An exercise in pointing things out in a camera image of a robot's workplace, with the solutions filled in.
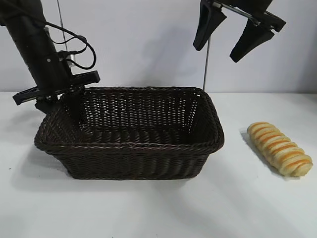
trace white backdrop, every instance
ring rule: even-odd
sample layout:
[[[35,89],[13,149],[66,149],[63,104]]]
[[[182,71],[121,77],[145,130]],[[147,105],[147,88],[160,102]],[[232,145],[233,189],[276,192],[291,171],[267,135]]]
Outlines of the white backdrop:
[[[58,24],[56,1],[42,2],[47,20]],[[65,27],[96,48],[100,86],[202,87],[206,49],[192,46],[199,2],[60,0]],[[237,64],[229,54],[246,19],[225,10],[228,18],[212,36],[208,92],[317,92],[317,2],[274,0],[269,10],[287,25]],[[51,33],[62,40],[60,32]],[[0,39],[0,90],[34,86],[5,28]],[[69,46],[82,47],[76,41]],[[88,65],[90,53],[78,62]]]

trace bread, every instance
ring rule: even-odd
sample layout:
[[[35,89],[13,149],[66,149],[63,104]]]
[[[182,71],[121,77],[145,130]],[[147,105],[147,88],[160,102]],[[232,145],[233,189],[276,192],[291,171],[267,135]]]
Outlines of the bread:
[[[313,162],[302,148],[268,122],[256,122],[247,133],[266,160],[284,176],[300,177],[308,173]]]

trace white table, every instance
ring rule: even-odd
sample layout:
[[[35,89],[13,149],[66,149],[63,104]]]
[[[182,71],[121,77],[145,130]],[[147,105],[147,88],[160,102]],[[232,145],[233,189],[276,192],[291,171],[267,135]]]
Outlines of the white table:
[[[74,180],[33,138],[44,115],[0,93],[0,238],[316,238],[317,95],[212,94],[226,143],[179,181]],[[279,127],[316,165],[285,180],[247,145]]]

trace wicker basket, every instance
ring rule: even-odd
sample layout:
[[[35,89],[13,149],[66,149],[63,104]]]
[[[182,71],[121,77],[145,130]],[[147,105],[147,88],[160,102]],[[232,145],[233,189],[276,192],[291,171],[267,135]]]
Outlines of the wicker basket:
[[[76,179],[185,179],[224,136],[198,88],[86,88],[63,95],[35,145]]]

